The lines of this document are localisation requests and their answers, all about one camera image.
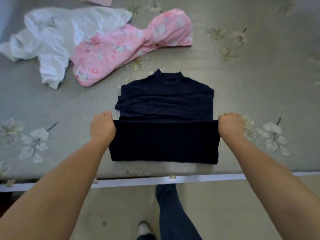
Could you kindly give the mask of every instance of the forearm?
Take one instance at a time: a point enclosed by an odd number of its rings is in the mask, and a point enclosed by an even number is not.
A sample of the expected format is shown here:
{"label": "forearm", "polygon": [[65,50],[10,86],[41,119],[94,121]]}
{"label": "forearm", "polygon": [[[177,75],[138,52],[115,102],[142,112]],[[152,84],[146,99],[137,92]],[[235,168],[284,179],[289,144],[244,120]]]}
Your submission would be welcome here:
{"label": "forearm", "polygon": [[89,142],[42,177],[0,219],[0,238],[69,240],[105,150]]}
{"label": "forearm", "polygon": [[319,239],[318,196],[246,138],[225,141],[282,238]]}

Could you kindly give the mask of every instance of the leg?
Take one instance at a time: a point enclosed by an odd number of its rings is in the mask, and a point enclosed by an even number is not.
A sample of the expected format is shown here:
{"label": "leg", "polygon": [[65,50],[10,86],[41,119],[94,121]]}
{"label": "leg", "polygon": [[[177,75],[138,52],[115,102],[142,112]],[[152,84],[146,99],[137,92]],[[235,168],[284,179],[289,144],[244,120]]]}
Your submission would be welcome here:
{"label": "leg", "polygon": [[155,235],[152,234],[152,232],[146,222],[139,223],[137,233],[138,233],[137,240],[157,240]]}
{"label": "leg", "polygon": [[155,195],[160,206],[161,240],[202,240],[182,208],[175,184],[157,185]]}

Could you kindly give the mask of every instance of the pink floral fabric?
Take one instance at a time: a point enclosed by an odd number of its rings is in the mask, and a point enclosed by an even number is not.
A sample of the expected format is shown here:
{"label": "pink floral fabric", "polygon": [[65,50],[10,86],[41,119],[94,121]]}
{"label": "pink floral fabric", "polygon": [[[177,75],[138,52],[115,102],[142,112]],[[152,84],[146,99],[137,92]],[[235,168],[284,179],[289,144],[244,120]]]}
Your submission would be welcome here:
{"label": "pink floral fabric", "polygon": [[81,42],[71,56],[79,83],[89,87],[130,61],[165,46],[192,45],[192,23],[180,9],[155,17],[148,28],[132,25]]}

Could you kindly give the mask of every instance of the person's left arm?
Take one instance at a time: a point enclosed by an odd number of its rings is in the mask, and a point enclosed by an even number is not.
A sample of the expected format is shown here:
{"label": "person's left arm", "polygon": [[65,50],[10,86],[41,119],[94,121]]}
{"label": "person's left arm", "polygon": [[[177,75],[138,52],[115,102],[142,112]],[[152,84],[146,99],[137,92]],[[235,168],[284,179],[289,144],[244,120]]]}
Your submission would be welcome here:
{"label": "person's left arm", "polygon": [[43,176],[0,218],[0,239],[69,240],[115,133],[110,111],[95,115],[91,141]]}

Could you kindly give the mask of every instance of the shoe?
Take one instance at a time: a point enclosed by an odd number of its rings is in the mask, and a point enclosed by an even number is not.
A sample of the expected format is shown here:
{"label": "shoe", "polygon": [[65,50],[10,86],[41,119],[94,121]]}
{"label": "shoe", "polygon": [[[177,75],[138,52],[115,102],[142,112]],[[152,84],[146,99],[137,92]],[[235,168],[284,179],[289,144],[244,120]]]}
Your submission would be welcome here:
{"label": "shoe", "polygon": [[138,225],[137,234],[138,234],[138,236],[146,235],[146,234],[152,234],[151,230],[150,230],[150,228],[148,226],[148,223],[143,222],[143,221],[140,222],[139,225]]}

